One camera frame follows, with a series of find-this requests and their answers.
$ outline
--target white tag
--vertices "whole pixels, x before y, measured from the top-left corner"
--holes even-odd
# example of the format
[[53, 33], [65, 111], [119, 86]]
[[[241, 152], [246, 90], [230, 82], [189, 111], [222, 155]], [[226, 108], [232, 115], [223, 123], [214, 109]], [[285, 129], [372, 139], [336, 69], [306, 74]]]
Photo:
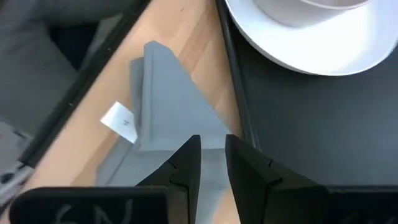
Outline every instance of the white tag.
[[115, 102], [101, 122], [131, 143], [137, 140], [134, 114], [119, 102]]

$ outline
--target table surface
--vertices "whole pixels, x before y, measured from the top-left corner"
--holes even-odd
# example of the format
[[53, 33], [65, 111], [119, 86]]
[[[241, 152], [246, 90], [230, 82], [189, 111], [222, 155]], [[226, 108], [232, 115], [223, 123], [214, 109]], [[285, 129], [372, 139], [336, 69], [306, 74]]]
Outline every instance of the table surface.
[[[232, 133], [240, 136], [238, 107], [214, 0], [152, 0], [52, 143], [24, 190], [42, 186], [93, 186], [96, 168], [118, 135], [101, 117], [119, 101], [131, 109], [129, 63], [144, 44], [170, 47]], [[7, 217], [0, 220], [8, 223]], [[232, 191], [213, 223], [239, 223]]]

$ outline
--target white saucer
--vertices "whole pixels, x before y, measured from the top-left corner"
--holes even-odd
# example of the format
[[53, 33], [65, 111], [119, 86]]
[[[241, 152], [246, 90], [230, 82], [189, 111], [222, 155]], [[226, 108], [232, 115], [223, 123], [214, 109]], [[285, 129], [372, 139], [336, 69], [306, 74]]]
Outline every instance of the white saucer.
[[351, 75], [383, 61], [398, 40], [398, 0], [372, 0], [320, 24], [295, 28], [268, 17], [252, 0], [225, 0], [248, 42], [297, 72]]

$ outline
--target gray cloth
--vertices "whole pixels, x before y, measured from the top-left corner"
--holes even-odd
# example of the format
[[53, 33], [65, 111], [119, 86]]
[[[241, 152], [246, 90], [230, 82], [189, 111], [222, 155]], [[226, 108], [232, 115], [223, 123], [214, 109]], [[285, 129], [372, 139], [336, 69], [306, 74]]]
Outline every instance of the gray cloth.
[[98, 21], [132, 0], [6, 0], [0, 11], [0, 119], [34, 136], [78, 73], [48, 26]]

